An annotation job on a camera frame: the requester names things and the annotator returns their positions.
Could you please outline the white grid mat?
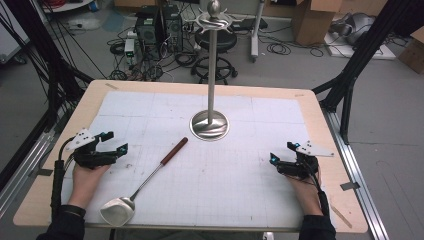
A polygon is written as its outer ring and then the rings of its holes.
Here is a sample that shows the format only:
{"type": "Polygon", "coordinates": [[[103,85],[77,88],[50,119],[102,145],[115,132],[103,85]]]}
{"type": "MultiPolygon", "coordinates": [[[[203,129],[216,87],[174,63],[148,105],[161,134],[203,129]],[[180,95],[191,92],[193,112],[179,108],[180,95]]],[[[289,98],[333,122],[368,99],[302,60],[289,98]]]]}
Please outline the white grid mat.
{"type": "Polygon", "coordinates": [[[102,226],[100,208],[133,194],[183,138],[186,145],[141,189],[130,226],[294,229],[302,211],[270,154],[294,161],[288,142],[308,141],[300,103],[292,99],[218,96],[216,109],[229,119],[228,134],[203,141],[189,129],[206,109],[202,95],[112,91],[104,97],[90,132],[113,131],[99,144],[110,151],[128,144],[127,155],[103,176],[86,213],[102,226]]]}

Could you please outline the tall cardboard box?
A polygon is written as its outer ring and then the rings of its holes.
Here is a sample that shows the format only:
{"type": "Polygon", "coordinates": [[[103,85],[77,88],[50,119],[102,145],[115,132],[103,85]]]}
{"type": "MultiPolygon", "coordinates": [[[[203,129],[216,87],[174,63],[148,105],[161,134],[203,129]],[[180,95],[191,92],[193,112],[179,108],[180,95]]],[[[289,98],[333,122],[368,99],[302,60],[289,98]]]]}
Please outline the tall cardboard box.
{"type": "Polygon", "coordinates": [[[293,36],[302,46],[321,44],[343,0],[296,0],[293,36]]]}

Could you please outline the black round stool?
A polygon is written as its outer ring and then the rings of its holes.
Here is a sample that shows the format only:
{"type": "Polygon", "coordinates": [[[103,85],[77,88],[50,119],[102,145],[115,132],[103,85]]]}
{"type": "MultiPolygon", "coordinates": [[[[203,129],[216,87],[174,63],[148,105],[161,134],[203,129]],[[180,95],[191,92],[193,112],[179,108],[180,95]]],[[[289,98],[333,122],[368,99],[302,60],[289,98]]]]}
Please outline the black round stool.
{"type": "MultiPolygon", "coordinates": [[[[210,45],[209,32],[202,32],[201,29],[195,33],[195,43],[202,49],[208,50],[210,45]]],[[[228,84],[228,77],[237,77],[238,71],[225,58],[221,57],[222,53],[227,53],[237,43],[237,36],[234,33],[228,33],[225,30],[217,32],[217,54],[216,54],[216,71],[215,80],[222,81],[225,85],[228,84]]],[[[209,75],[209,56],[199,58],[191,67],[190,73],[199,78],[199,83],[202,84],[208,80],[209,75]]]]}

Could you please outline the black computer tower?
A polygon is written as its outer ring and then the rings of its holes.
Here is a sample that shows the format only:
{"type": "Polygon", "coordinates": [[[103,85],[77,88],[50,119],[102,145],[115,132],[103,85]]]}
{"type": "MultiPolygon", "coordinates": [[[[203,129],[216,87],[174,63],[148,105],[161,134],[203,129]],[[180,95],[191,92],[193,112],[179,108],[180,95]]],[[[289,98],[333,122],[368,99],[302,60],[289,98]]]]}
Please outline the black computer tower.
{"type": "Polygon", "coordinates": [[[138,39],[144,46],[159,50],[163,40],[163,29],[158,13],[138,13],[135,28],[138,39]]]}
{"type": "Polygon", "coordinates": [[[162,7],[164,42],[168,50],[173,53],[183,49],[182,18],[179,8],[175,4],[165,4],[162,7]]]}

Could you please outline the small white power device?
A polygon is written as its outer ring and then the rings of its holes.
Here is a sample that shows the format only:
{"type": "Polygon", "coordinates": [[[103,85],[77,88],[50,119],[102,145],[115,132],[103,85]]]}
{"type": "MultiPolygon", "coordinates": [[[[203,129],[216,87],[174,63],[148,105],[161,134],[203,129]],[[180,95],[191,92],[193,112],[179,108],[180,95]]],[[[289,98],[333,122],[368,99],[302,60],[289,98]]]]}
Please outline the small white power device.
{"type": "Polygon", "coordinates": [[[133,66],[136,64],[136,56],[135,56],[135,40],[134,39],[126,39],[124,53],[126,57],[126,62],[129,66],[133,66]]]}

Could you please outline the aluminium rail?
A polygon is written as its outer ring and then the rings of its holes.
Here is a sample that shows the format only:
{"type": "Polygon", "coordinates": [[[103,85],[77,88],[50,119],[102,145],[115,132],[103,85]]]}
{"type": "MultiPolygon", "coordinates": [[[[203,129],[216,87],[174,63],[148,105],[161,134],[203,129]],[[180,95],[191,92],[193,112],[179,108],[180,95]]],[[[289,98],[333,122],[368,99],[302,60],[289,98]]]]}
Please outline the aluminium rail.
{"type": "Polygon", "coordinates": [[[46,156],[49,147],[55,139],[55,135],[54,130],[42,132],[38,138],[29,143],[29,150],[23,154],[23,161],[0,191],[0,219],[6,214],[36,166],[46,156]]]}
{"type": "Polygon", "coordinates": [[[339,120],[336,113],[323,111],[323,115],[326,119],[335,141],[335,145],[341,156],[341,160],[347,171],[347,175],[352,185],[352,190],[355,192],[362,212],[364,213],[368,224],[368,230],[371,232],[374,240],[390,240],[376,205],[374,204],[354,152],[351,146],[344,142],[342,135],[339,132],[341,121],[339,120]]]}

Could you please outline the person's right hand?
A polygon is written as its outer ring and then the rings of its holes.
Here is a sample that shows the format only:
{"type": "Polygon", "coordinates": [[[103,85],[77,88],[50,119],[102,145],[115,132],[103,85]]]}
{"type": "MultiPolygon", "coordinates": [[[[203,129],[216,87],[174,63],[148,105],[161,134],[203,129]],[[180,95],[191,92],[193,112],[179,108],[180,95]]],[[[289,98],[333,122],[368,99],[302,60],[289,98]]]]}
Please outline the person's right hand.
{"type": "Polygon", "coordinates": [[[305,215],[322,216],[323,212],[321,210],[321,203],[314,178],[309,176],[308,178],[300,179],[298,177],[289,176],[287,180],[294,189],[303,213],[305,215]]]}

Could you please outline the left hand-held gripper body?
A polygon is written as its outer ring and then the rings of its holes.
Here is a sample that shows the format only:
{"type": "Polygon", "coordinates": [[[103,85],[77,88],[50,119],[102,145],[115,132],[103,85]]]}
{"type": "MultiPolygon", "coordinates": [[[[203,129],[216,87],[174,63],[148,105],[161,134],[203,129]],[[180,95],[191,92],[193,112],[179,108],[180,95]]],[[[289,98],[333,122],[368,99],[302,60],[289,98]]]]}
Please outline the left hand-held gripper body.
{"type": "Polygon", "coordinates": [[[88,129],[82,128],[65,145],[65,149],[72,151],[74,161],[81,167],[94,169],[99,166],[114,164],[118,158],[108,156],[108,151],[97,151],[96,147],[99,143],[95,143],[95,135],[91,134],[88,129]]]}

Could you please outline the small cardboard box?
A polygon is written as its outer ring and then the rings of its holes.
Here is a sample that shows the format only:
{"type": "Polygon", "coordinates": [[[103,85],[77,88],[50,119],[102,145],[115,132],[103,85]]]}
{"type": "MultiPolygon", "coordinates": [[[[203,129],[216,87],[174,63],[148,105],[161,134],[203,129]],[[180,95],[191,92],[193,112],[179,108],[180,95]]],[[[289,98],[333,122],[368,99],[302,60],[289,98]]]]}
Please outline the small cardboard box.
{"type": "Polygon", "coordinates": [[[424,25],[411,34],[411,41],[398,59],[418,74],[424,74],[424,25]]]}

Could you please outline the steel spatula with wooden handle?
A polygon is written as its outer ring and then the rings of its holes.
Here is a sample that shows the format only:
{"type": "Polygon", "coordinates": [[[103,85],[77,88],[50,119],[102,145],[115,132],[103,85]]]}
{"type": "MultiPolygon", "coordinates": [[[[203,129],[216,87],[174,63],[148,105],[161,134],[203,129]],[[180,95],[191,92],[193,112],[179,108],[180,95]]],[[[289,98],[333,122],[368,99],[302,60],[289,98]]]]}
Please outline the steel spatula with wooden handle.
{"type": "Polygon", "coordinates": [[[141,189],[153,178],[153,176],[163,168],[188,142],[187,137],[183,137],[172,150],[160,161],[153,172],[141,183],[137,190],[130,197],[118,197],[105,203],[100,208],[102,219],[113,227],[124,226],[135,214],[135,199],[141,189]]]}

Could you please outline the grey headset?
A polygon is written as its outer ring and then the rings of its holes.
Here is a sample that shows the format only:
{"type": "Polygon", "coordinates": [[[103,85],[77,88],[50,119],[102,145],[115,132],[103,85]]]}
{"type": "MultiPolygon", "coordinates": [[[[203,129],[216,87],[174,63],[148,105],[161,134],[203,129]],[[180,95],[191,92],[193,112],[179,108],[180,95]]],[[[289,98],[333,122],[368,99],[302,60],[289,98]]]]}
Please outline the grey headset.
{"type": "Polygon", "coordinates": [[[365,13],[347,13],[330,24],[329,33],[336,33],[350,45],[355,45],[374,22],[375,18],[365,13]]]}

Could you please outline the person's left hand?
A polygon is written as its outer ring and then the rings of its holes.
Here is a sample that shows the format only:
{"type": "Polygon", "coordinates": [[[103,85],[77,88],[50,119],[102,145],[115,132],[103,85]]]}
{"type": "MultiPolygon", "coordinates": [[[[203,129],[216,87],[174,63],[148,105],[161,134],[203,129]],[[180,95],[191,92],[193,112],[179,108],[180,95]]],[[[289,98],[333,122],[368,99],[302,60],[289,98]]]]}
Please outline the person's left hand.
{"type": "Polygon", "coordinates": [[[109,165],[104,165],[89,169],[76,164],[73,169],[73,189],[68,204],[85,209],[91,202],[102,176],[109,168],[109,165]]]}

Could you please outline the black metal frame post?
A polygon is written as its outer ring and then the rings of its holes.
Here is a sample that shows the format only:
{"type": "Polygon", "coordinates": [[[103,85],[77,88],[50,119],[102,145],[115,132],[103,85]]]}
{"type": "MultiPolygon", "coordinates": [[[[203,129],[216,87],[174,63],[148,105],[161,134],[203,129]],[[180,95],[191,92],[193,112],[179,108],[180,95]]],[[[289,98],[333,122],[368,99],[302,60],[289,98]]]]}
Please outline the black metal frame post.
{"type": "Polygon", "coordinates": [[[327,112],[335,113],[339,103],[343,102],[339,132],[346,144],[349,144],[348,131],[354,85],[359,75],[383,44],[388,34],[406,16],[409,8],[418,1],[387,0],[364,40],[359,44],[343,70],[332,80],[312,89],[315,94],[328,90],[326,97],[319,101],[320,106],[327,112]]]}
{"type": "Polygon", "coordinates": [[[12,176],[23,163],[23,158],[33,146],[35,140],[42,132],[53,127],[57,120],[59,107],[65,102],[81,99],[84,90],[77,83],[77,79],[84,83],[93,81],[92,77],[78,70],[63,58],[30,0],[3,1],[43,60],[43,62],[40,62],[34,56],[30,47],[24,44],[18,33],[12,29],[11,25],[0,18],[0,23],[30,58],[39,78],[45,80],[48,84],[48,109],[0,172],[0,191],[11,181],[12,176]]]}

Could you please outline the steel utensil rack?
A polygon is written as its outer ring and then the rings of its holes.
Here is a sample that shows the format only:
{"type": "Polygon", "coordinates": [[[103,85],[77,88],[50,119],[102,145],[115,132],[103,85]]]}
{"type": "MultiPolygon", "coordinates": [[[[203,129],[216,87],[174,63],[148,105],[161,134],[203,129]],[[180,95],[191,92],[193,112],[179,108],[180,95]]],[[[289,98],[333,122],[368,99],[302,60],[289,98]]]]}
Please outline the steel utensil rack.
{"type": "Polygon", "coordinates": [[[192,134],[203,141],[217,141],[224,138],[230,128],[228,118],[214,109],[217,38],[220,30],[227,31],[232,18],[221,9],[219,0],[209,0],[207,10],[201,13],[195,22],[209,33],[208,99],[207,109],[196,113],[190,120],[192,134]]]}

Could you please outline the white stand leg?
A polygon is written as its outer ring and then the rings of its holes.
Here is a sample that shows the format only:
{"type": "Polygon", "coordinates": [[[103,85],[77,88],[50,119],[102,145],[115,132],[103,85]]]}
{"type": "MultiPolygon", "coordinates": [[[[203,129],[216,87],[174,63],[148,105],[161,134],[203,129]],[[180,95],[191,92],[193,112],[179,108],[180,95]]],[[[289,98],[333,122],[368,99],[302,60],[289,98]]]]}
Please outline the white stand leg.
{"type": "Polygon", "coordinates": [[[258,39],[258,32],[260,29],[260,22],[261,17],[263,14],[263,9],[265,6],[265,0],[259,0],[255,20],[254,20],[254,27],[251,32],[251,55],[250,59],[253,63],[256,62],[258,56],[259,56],[259,39],[258,39]]]}

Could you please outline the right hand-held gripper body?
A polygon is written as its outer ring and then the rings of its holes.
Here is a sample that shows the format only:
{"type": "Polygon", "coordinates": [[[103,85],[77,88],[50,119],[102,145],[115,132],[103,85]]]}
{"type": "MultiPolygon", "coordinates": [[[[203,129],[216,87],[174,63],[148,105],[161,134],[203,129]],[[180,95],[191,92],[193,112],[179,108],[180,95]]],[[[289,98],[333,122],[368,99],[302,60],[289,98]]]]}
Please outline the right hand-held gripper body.
{"type": "Polygon", "coordinates": [[[318,156],[333,157],[334,152],[307,141],[300,144],[295,151],[294,162],[283,161],[281,166],[275,166],[280,174],[305,179],[318,172],[318,156]]]}

